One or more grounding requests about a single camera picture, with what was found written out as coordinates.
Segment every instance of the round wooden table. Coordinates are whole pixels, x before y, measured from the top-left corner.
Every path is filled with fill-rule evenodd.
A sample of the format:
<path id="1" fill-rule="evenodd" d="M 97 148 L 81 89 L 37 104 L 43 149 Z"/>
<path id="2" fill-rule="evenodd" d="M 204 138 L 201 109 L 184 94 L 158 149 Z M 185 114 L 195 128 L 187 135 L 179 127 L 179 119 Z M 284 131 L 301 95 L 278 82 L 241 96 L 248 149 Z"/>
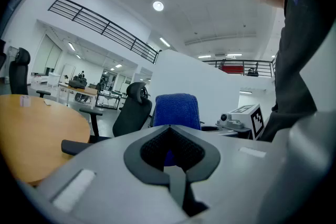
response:
<path id="1" fill-rule="evenodd" d="M 19 94 L 0 95 L 0 149 L 14 177 L 37 185 L 71 156 L 61 151 L 63 139 L 87 143 L 90 126 L 67 106 L 30 96 L 20 106 Z"/>

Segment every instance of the round ceiling light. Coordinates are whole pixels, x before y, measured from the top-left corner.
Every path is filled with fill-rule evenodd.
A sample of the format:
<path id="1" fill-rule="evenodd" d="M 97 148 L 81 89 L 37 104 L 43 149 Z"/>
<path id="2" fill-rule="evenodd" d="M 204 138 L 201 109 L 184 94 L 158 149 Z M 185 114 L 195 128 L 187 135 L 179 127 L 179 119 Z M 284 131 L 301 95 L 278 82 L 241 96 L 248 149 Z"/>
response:
<path id="1" fill-rule="evenodd" d="M 153 8 L 154 8 L 156 11 L 161 12 L 161 11 L 163 11 L 164 6 L 163 6 L 162 2 L 160 2 L 160 1 L 155 1 L 155 2 L 153 3 Z"/>

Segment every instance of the blue towel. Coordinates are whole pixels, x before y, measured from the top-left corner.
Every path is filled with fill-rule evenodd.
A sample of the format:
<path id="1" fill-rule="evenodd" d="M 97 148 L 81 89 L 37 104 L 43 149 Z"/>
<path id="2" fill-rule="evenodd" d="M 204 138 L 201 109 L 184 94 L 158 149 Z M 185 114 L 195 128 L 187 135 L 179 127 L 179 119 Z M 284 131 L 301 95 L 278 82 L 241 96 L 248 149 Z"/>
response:
<path id="1" fill-rule="evenodd" d="M 187 93 L 164 94 L 156 97 L 154 126 L 183 125 L 200 130 L 197 98 Z M 164 166 L 176 165 L 172 151 L 168 151 Z"/>

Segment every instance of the red object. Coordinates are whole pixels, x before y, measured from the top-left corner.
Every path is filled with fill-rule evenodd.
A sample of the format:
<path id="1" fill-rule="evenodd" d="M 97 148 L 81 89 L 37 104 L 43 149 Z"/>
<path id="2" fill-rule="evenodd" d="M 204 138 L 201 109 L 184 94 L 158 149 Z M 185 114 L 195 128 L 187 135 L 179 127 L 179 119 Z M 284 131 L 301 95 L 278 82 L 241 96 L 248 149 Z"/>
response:
<path id="1" fill-rule="evenodd" d="M 244 74 L 243 66 L 222 66 L 221 70 L 228 74 Z"/>

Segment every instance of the black shirt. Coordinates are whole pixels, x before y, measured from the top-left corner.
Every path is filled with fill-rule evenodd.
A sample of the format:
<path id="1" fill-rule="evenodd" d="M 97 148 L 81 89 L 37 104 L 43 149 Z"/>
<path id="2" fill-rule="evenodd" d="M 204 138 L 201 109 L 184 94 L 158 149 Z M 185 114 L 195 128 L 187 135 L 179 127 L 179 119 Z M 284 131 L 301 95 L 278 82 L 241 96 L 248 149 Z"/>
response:
<path id="1" fill-rule="evenodd" d="M 335 20 L 335 0 L 285 0 L 285 27 L 276 59 L 276 105 L 260 140 L 292 127 L 317 109 L 299 72 L 320 47 Z"/>

